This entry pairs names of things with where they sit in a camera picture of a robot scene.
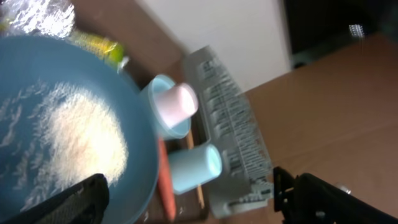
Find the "gray dish rack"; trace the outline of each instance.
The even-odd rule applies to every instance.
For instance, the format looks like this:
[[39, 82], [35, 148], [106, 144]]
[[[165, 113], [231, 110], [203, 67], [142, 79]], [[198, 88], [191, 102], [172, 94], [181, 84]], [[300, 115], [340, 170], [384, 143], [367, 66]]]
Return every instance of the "gray dish rack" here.
[[206, 140], [223, 160], [220, 177], [207, 184], [214, 216], [267, 206], [272, 163], [245, 95], [209, 47], [185, 58], [183, 69], [198, 95]]

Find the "pile of rice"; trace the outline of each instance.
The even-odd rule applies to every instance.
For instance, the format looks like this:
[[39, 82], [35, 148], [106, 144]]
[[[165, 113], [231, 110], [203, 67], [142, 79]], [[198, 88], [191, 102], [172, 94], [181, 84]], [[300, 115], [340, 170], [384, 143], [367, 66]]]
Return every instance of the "pile of rice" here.
[[36, 153], [32, 163], [38, 175], [22, 210], [44, 201], [50, 189], [55, 189], [52, 195], [95, 173], [116, 185], [128, 151], [120, 123], [102, 99], [84, 88], [58, 84], [36, 112], [35, 136], [40, 148], [50, 148], [50, 159], [43, 161], [43, 150]]

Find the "light blue cup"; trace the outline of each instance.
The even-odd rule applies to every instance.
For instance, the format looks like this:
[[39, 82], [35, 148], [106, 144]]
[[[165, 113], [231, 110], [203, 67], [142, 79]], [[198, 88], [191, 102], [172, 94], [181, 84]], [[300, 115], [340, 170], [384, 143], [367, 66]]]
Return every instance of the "light blue cup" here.
[[188, 118], [173, 128], [167, 127], [155, 106], [155, 95], [171, 89], [175, 82], [166, 75], [157, 75], [141, 92], [140, 97], [152, 111], [154, 125], [159, 136], [164, 140], [184, 138], [191, 129], [191, 119]]
[[217, 178], [223, 170], [221, 156], [212, 144], [169, 155], [173, 191], [180, 195]]

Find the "silver foil wrapper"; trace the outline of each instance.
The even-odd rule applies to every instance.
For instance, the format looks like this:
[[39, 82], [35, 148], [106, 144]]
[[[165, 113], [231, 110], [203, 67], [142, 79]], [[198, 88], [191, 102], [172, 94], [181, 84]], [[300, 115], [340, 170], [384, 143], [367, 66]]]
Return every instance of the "silver foil wrapper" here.
[[68, 0], [5, 0], [0, 6], [5, 35], [47, 35], [65, 38], [75, 23]]

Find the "blue plate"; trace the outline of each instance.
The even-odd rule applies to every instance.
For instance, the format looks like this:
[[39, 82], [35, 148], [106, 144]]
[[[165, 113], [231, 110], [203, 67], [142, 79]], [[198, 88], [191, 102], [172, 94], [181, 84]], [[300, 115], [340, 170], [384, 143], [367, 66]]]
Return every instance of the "blue plate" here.
[[[158, 176], [157, 139], [148, 108], [127, 75], [117, 74], [89, 52], [45, 37], [0, 39], [0, 222], [17, 215], [32, 190], [35, 170], [27, 168], [27, 184], [16, 189], [16, 166], [33, 138], [36, 120], [28, 117], [43, 100], [43, 83], [50, 90], [56, 83], [86, 88], [116, 113], [129, 157], [123, 176], [109, 188], [103, 223], [132, 223], [147, 206]], [[20, 118], [11, 124], [18, 110]], [[15, 135], [5, 141], [11, 127]]]

